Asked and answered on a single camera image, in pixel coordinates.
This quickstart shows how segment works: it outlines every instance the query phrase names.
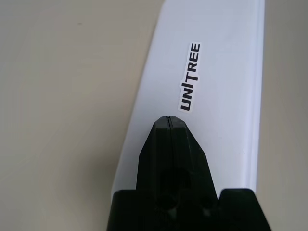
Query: beige surface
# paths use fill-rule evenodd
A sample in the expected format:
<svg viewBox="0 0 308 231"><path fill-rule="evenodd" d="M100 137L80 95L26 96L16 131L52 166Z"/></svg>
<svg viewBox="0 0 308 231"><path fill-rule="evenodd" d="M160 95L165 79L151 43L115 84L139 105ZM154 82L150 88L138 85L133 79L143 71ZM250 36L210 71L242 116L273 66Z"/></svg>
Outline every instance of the beige surface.
<svg viewBox="0 0 308 231"><path fill-rule="evenodd" d="M163 0L0 1L0 230L102 231ZM308 228L307 1L268 0L257 195Z"/></svg>

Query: black plastic part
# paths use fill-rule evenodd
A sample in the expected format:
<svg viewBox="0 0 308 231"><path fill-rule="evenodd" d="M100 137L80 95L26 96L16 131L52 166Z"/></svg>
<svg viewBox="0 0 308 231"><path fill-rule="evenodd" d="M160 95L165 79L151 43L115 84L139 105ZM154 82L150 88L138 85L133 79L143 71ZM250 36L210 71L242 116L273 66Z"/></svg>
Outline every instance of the black plastic part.
<svg viewBox="0 0 308 231"><path fill-rule="evenodd" d="M253 191L217 199L204 152L175 116L157 120L140 153L136 190L113 196L108 231L270 231Z"/></svg>

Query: white plastic cover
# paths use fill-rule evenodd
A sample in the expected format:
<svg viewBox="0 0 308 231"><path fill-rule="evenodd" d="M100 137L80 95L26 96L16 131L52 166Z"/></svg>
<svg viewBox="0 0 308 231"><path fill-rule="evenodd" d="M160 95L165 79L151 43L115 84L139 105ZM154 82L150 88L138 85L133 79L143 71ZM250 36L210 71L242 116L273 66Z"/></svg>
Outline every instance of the white plastic cover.
<svg viewBox="0 0 308 231"><path fill-rule="evenodd" d="M264 0L166 0L155 30L112 194L136 187L138 158L161 116L184 120L219 195L256 189ZM191 43L200 43L190 113L178 109Z"/></svg>

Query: unitree logo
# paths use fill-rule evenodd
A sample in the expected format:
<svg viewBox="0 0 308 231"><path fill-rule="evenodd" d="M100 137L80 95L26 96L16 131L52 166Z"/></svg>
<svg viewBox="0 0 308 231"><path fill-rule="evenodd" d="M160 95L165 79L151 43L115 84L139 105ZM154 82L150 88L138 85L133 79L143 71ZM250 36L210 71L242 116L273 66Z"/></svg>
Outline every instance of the unitree logo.
<svg viewBox="0 0 308 231"><path fill-rule="evenodd" d="M202 44L193 42L189 46L185 74L180 82L181 95L178 109L181 112L191 112L193 107L195 87L199 80L200 52Z"/></svg>

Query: beige wall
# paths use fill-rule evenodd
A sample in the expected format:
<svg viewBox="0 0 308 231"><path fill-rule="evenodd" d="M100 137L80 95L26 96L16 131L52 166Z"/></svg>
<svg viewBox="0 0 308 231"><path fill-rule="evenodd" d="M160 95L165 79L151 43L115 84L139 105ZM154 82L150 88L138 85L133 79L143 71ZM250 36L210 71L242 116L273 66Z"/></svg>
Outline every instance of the beige wall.
<svg viewBox="0 0 308 231"><path fill-rule="evenodd" d="M102 231L163 0L0 1L0 230ZM307 230L307 1L268 0L258 198Z"/></svg>

